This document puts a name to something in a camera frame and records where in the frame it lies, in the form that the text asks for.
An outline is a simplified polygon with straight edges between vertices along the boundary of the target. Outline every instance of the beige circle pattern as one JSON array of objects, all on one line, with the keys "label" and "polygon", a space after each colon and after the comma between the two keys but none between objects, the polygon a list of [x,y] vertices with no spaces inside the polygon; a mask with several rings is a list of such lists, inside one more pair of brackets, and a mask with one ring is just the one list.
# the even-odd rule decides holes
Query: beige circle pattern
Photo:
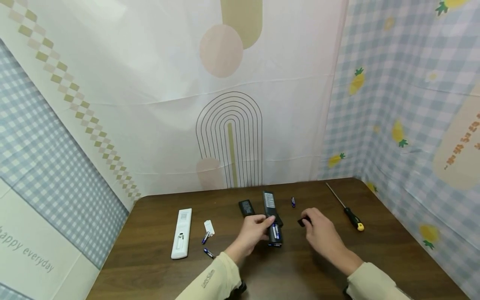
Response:
[{"label": "beige circle pattern", "polygon": [[237,31],[224,24],[208,29],[200,41],[200,60],[215,77],[232,75],[243,58],[243,44]]}]

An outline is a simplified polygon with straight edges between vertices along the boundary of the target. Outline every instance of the white remote control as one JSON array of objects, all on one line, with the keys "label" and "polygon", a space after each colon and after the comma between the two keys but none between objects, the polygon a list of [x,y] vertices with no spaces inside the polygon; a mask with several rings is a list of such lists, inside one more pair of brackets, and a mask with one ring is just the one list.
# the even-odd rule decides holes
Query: white remote control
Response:
[{"label": "white remote control", "polygon": [[192,223],[192,209],[179,210],[177,228],[172,246],[172,259],[185,258],[188,255],[188,241],[190,239],[190,224]]}]

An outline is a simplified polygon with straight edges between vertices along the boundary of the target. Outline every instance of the person's left hand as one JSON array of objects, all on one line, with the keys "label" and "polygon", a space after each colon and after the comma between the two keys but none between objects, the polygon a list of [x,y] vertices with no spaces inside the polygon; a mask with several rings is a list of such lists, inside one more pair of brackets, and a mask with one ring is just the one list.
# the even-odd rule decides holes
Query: person's left hand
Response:
[{"label": "person's left hand", "polygon": [[266,230],[275,221],[275,216],[247,216],[237,239],[224,251],[236,264],[250,255],[260,240],[268,240]]}]

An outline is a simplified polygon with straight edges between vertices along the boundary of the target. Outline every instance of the checkered pattern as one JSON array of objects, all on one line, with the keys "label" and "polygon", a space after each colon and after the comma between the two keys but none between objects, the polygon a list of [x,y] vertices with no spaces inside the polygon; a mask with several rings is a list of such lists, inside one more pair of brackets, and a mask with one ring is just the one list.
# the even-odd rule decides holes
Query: checkered pattern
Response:
[{"label": "checkered pattern", "polygon": [[90,103],[85,101],[85,96],[79,92],[80,86],[74,82],[74,76],[68,73],[68,66],[60,60],[60,54],[53,50],[54,43],[46,37],[45,29],[36,23],[37,15],[28,9],[26,0],[0,0],[0,4],[10,8],[8,17],[20,25],[18,32],[28,38],[26,44],[36,51],[35,58],[45,63],[43,70],[48,73],[52,82],[58,84],[57,90],[64,95],[63,99],[70,103],[70,109],[75,112],[75,117],[80,119],[80,125],[85,127],[85,133],[90,135],[93,145],[98,147],[99,153],[116,175],[127,197],[131,201],[139,199],[141,193],[137,185],[117,151],[113,150],[115,146],[107,138],[107,133],[102,131],[103,126],[99,124],[100,120],[94,117],[95,112],[89,109]]},{"label": "checkered pattern", "polygon": [[101,267],[127,210],[0,40],[1,178]]},{"label": "checkered pattern", "polygon": [[[480,4],[467,1],[440,16],[438,7],[438,1],[350,1],[319,179],[354,176],[374,184],[420,243],[419,226],[437,227],[440,239],[428,252],[480,299],[480,185],[460,192],[432,172],[433,154],[479,75]],[[360,67],[364,83],[350,96]],[[396,120],[404,147],[392,138]],[[345,159],[329,168],[339,153]]]},{"label": "checkered pattern", "polygon": [[1,300],[32,300],[32,298],[26,297],[14,290],[11,290],[7,286],[0,283],[0,299]]}]

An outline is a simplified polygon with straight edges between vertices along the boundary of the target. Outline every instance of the yellow pineapple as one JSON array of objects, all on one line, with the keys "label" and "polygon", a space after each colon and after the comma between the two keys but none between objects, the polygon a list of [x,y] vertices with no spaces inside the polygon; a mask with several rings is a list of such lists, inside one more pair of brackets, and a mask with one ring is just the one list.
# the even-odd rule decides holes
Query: yellow pineapple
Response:
[{"label": "yellow pineapple", "polygon": [[442,13],[447,13],[450,8],[457,8],[465,4],[468,0],[444,0],[439,4],[440,6],[435,10],[438,12],[437,16],[440,16]]},{"label": "yellow pineapple", "polygon": [[328,160],[328,167],[333,168],[335,167],[340,160],[345,158],[345,153],[340,153],[339,155],[334,155]]},{"label": "yellow pineapple", "polygon": [[393,124],[392,137],[393,140],[398,143],[399,147],[403,148],[405,145],[408,145],[407,140],[403,136],[403,126],[399,119]]},{"label": "yellow pineapple", "polygon": [[395,25],[395,19],[393,17],[387,18],[384,24],[384,31],[392,29],[393,25]]},{"label": "yellow pineapple", "polygon": [[420,234],[425,246],[433,250],[433,243],[438,241],[438,229],[435,226],[423,224],[420,226]]},{"label": "yellow pineapple", "polygon": [[352,82],[350,83],[350,96],[354,95],[363,85],[365,81],[365,75],[363,74],[363,68],[355,70],[355,77],[353,78]]},{"label": "yellow pineapple", "polygon": [[373,184],[373,182],[367,181],[366,185],[370,189],[370,191],[372,191],[372,193],[374,194],[378,193],[377,187]]}]

